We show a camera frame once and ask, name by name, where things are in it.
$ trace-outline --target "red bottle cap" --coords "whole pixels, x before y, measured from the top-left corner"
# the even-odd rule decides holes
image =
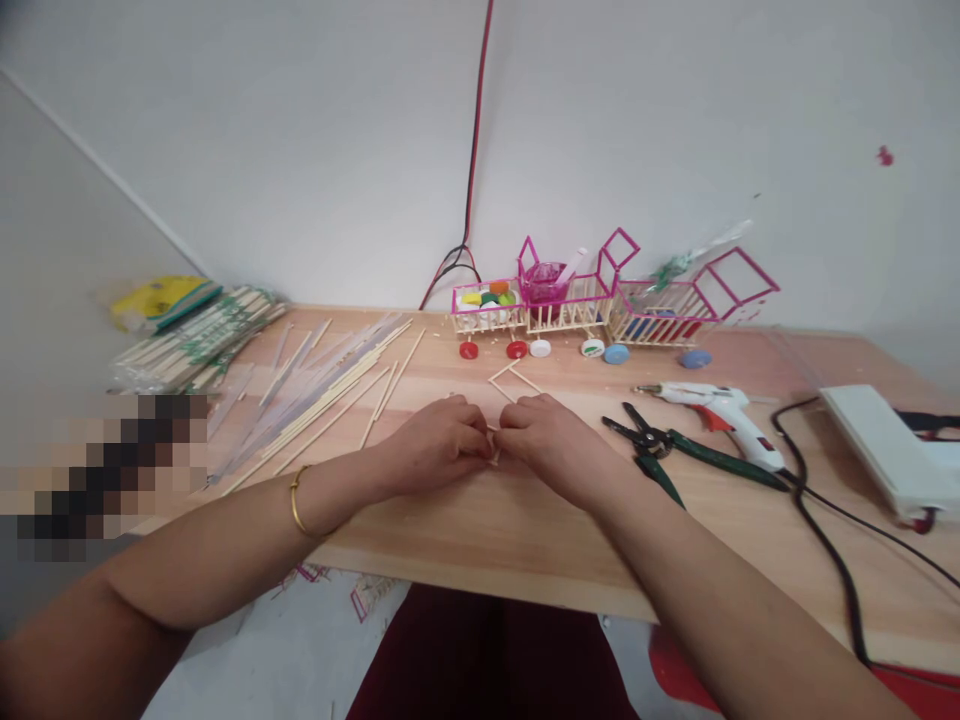
[[[464,360],[476,360],[479,355],[480,348],[477,347],[476,343],[472,343],[469,340],[460,343],[460,357]]]
[[[523,340],[514,340],[507,345],[507,357],[511,360],[519,360],[527,354],[527,344]]]

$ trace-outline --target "gold bracelet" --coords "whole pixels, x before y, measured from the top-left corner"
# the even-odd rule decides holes
[[[300,487],[300,475],[306,470],[309,465],[304,465],[302,468],[297,470],[297,474],[293,476],[293,482],[290,483],[290,509],[293,510],[293,520],[297,523],[297,527],[300,528],[300,532],[306,535],[309,538],[314,540],[322,540],[323,538],[318,538],[316,535],[311,534],[303,526],[303,521],[300,519],[300,513],[297,512],[297,488]]]

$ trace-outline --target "white wall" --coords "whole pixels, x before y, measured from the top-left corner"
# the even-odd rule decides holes
[[[0,482],[32,460],[56,417],[83,417],[130,340],[101,314],[105,284],[191,272],[47,119],[0,77]],[[0,517],[0,638],[131,540],[91,543],[86,563],[29,563],[16,518]]]
[[[5,23],[0,65],[218,279],[411,307],[462,233],[484,10],[34,0]],[[955,304],[930,265],[957,267],[958,76],[953,0],[499,0],[481,272],[509,273],[528,233],[562,258],[622,225],[639,275],[749,216],[747,247],[784,290],[760,321],[943,355],[929,332],[929,353],[896,338]]]

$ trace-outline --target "bundle of chopsticks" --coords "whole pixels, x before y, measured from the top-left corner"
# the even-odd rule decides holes
[[[200,393],[227,372],[230,361],[266,325],[287,311],[266,290],[241,286],[111,363],[128,392]]]

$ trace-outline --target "pixelated area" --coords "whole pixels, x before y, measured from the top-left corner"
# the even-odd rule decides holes
[[[205,485],[205,396],[115,396],[101,410],[67,421],[45,462],[7,469],[0,512],[17,517],[21,560],[83,561],[88,541],[168,515]]]

